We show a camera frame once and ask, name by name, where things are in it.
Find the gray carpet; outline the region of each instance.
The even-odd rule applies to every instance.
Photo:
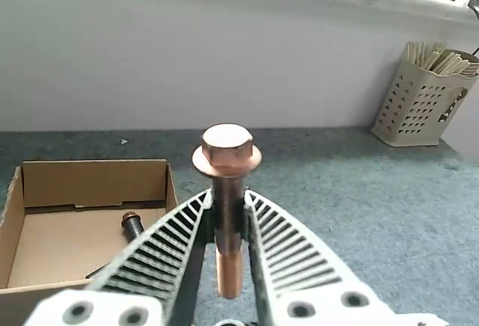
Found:
[[[444,143],[393,149],[361,129],[253,134],[264,159],[248,184],[319,235],[393,310],[435,313],[454,326],[478,324],[479,167]],[[190,166],[199,136],[0,133],[0,198],[24,159],[168,158],[185,200],[209,186]],[[120,145],[121,138],[129,142]],[[226,301],[217,297],[214,274],[209,248],[195,323],[255,320],[251,278],[238,299]]]

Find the plastic basket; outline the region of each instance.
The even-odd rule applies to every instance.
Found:
[[[478,76],[438,76],[400,62],[372,132],[393,147],[437,145]]]

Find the gripper mounting hole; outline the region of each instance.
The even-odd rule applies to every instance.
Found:
[[[215,326],[245,326],[245,324],[238,320],[226,319],[220,322],[216,322]]]
[[[316,310],[314,309],[314,306],[304,301],[292,302],[287,307],[287,314],[289,317],[294,317],[295,319],[311,317],[315,313]]]
[[[345,292],[341,296],[341,302],[345,307],[363,307],[369,304],[369,300],[359,292]]]
[[[120,326],[142,326],[148,320],[148,310],[144,307],[130,307],[120,316]]]
[[[78,301],[67,308],[63,321],[67,325],[78,325],[87,320],[93,312],[93,304],[89,301]]]

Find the open cardboard box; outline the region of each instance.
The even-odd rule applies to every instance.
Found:
[[[41,299],[84,287],[128,244],[126,211],[146,229],[176,205],[166,160],[24,162],[0,226],[0,325],[22,325]]]

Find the white wall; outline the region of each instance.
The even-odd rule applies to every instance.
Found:
[[[367,125],[407,40],[479,44],[477,25],[327,0],[0,0],[0,12],[3,131]],[[463,130],[478,99],[447,132],[459,149],[479,150]]]

